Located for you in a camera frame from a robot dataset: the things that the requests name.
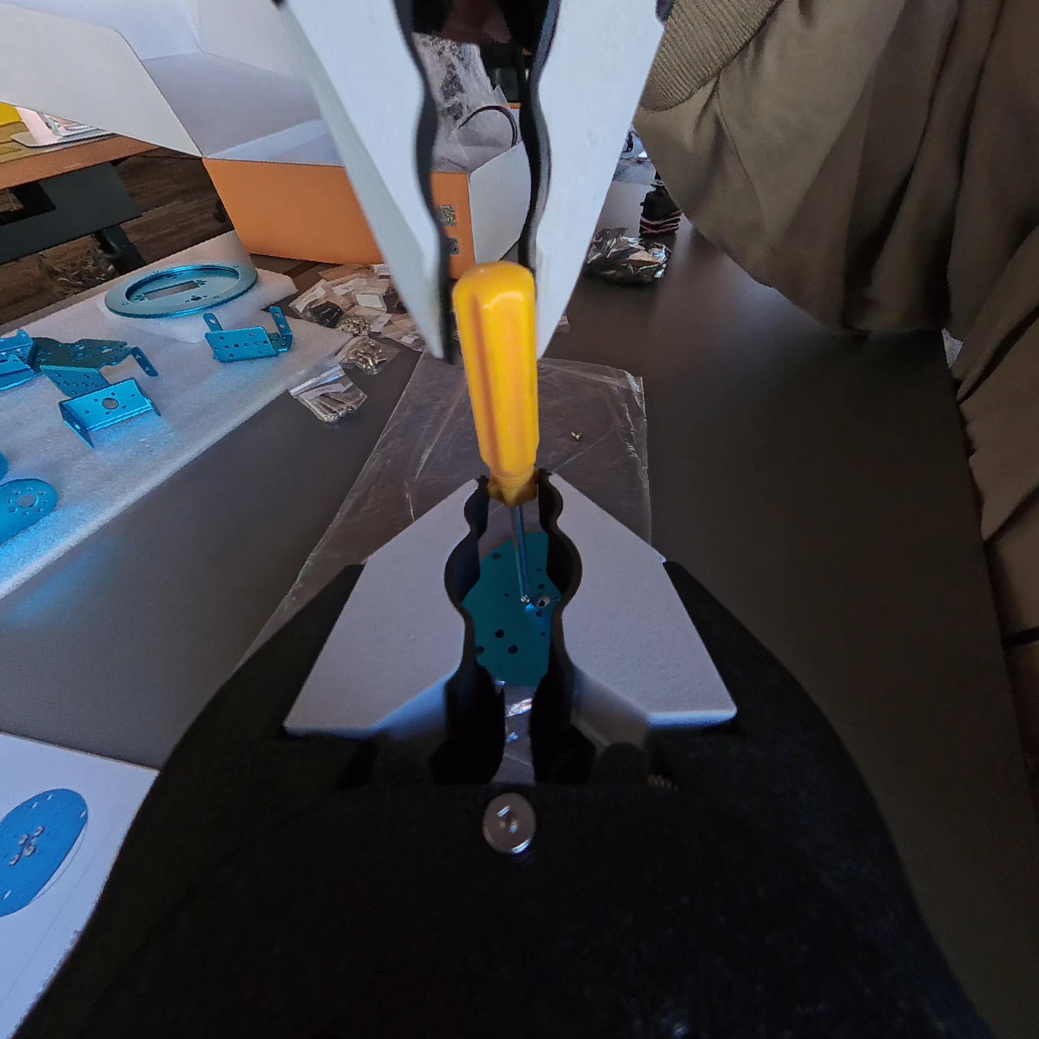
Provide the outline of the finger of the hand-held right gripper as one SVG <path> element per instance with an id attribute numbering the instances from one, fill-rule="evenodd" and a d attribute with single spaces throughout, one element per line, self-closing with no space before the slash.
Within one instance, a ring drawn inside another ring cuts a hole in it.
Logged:
<path id="1" fill-rule="evenodd" d="M 453 361 L 449 254 L 430 183 L 435 100 L 412 2 L 286 1 L 279 18 L 399 296 L 435 357 Z"/>
<path id="2" fill-rule="evenodd" d="M 581 273 L 666 24 L 657 1 L 551 1 L 521 106 L 531 199 L 520 262 L 544 351 Z"/>

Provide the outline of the blue round metal plate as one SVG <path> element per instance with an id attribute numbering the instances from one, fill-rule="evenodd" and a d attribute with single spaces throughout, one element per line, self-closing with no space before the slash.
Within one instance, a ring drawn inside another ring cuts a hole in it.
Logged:
<path id="1" fill-rule="evenodd" d="M 552 616 L 561 600 L 547 574 L 549 536 L 527 534 L 531 600 L 521 602 L 514 542 L 492 549 L 480 562 L 477 583 L 463 600 L 475 625 L 476 654 L 494 680 L 536 687 L 549 667 Z"/>

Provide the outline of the orange handled screwdriver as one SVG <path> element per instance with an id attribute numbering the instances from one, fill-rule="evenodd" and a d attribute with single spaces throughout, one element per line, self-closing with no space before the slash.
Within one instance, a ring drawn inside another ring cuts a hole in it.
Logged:
<path id="1" fill-rule="evenodd" d="M 510 510 L 521 601 L 529 604 L 523 506 L 539 480 L 535 282 L 514 262 L 481 264 L 457 279 L 452 304 L 487 490 Z"/>

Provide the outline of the person's right forearm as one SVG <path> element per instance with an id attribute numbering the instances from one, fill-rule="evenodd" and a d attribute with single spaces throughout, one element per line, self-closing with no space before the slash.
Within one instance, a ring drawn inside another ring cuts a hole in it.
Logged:
<path id="1" fill-rule="evenodd" d="M 1037 2 L 674 2 L 635 126 L 684 214 L 840 331 L 964 339 L 1037 227 Z"/>

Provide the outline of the orange white cardboard box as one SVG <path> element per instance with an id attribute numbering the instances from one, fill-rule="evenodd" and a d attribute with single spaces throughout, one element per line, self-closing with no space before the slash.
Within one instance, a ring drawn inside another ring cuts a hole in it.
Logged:
<path id="1" fill-rule="evenodd" d="M 250 254 L 379 249 L 272 2 L 2 2 L 3 102 L 199 157 Z"/>

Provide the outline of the black red servo stack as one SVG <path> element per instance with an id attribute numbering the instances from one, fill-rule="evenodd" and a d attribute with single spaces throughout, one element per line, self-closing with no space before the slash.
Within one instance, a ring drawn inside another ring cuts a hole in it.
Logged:
<path id="1" fill-rule="evenodd" d="M 656 175 L 652 188 L 641 204 L 640 237 L 656 239 L 672 235 L 678 231 L 681 220 L 682 211 L 678 204 L 671 198 L 661 177 Z"/>

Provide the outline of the bubble wrapped black item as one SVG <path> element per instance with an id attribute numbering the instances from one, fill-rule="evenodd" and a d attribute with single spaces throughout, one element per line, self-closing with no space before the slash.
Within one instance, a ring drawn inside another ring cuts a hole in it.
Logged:
<path id="1" fill-rule="evenodd" d="M 412 42 L 435 98 L 436 170 L 469 174 L 518 145 L 517 116 L 475 45 L 422 33 L 412 33 Z"/>

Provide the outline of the crumpled foil bag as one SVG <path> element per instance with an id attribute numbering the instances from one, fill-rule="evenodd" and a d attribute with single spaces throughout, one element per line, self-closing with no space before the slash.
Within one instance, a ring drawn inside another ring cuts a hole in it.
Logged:
<path id="1" fill-rule="evenodd" d="M 669 247 L 662 242 L 629 236 L 623 227 L 600 228 L 583 272 L 618 285 L 649 285 L 663 278 L 669 258 Z"/>

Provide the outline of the pile of small parts bags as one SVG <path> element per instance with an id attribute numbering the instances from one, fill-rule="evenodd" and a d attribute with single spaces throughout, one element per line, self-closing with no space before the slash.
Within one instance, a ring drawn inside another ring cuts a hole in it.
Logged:
<path id="1" fill-rule="evenodd" d="M 346 337 L 336 363 L 378 374 L 402 348 L 422 353 L 425 341 L 384 264 L 346 264 L 319 274 L 289 305 L 297 317 Z"/>

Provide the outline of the clear plastic bag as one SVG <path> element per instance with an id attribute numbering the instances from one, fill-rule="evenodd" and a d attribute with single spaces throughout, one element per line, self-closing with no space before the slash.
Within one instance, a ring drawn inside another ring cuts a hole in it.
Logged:
<path id="1" fill-rule="evenodd" d="M 642 380 L 582 361 L 541 359 L 538 385 L 538 465 L 649 541 Z M 583 432 L 583 439 L 575 443 L 571 431 Z M 421 357 L 330 526 L 246 655 L 252 656 L 344 566 L 364 563 L 462 483 L 485 473 L 462 370 Z"/>

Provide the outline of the white foam sheet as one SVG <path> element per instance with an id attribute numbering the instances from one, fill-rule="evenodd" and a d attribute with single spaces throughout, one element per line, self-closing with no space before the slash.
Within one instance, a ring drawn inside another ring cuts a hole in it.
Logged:
<path id="1" fill-rule="evenodd" d="M 144 375 L 133 359 L 105 373 L 115 382 L 135 378 L 159 415 L 148 411 L 102 430 L 90 447 L 63 422 L 62 395 L 44 376 L 2 392 L 1 449 L 10 477 L 39 478 L 58 494 L 47 517 L 2 547 L 3 595 L 316 372 L 346 341 L 341 331 L 289 318 L 289 351 L 221 363 L 205 341 L 201 315 L 123 318 L 106 305 L 107 291 L 101 287 L 81 294 L 61 310 L 27 316 L 18 325 L 61 342 L 119 340 L 141 348 L 159 373 L 156 378 Z"/>

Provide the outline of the blue perforated metal bracket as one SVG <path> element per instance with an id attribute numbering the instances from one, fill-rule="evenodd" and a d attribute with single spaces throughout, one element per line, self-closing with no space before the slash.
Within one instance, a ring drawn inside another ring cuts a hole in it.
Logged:
<path id="1" fill-rule="evenodd" d="M 210 346 L 215 359 L 222 363 L 241 359 L 258 359 L 277 357 L 288 351 L 293 342 L 293 332 L 277 305 L 269 308 L 274 321 L 274 332 L 269 332 L 261 326 L 240 328 L 227 331 L 213 313 L 203 313 L 202 318 L 207 325 L 205 339 Z"/>

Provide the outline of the small blue metal bracket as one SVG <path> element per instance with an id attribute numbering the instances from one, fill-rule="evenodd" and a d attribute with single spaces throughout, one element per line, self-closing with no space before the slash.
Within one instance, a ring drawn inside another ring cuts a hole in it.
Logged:
<path id="1" fill-rule="evenodd" d="M 94 434 L 146 412 L 160 415 L 135 378 L 104 387 L 59 402 L 61 418 L 71 431 L 94 448 Z"/>

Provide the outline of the blue flat angled bracket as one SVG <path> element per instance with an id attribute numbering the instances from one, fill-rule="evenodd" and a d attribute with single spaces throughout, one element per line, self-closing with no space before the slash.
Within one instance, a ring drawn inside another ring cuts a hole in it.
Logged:
<path id="1" fill-rule="evenodd" d="M 159 375 L 143 350 L 123 341 L 80 339 L 61 342 L 33 337 L 31 367 L 50 379 L 66 398 L 81 397 L 109 385 L 101 369 L 133 358 L 150 377 Z"/>

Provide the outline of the blue U-shaped metal bracket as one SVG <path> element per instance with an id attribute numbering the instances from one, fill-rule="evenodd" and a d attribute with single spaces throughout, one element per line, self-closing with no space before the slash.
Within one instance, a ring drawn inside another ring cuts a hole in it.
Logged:
<path id="1" fill-rule="evenodd" d="M 1 484 L 1 544 L 27 531 L 49 515 L 58 492 L 38 478 L 12 479 Z"/>

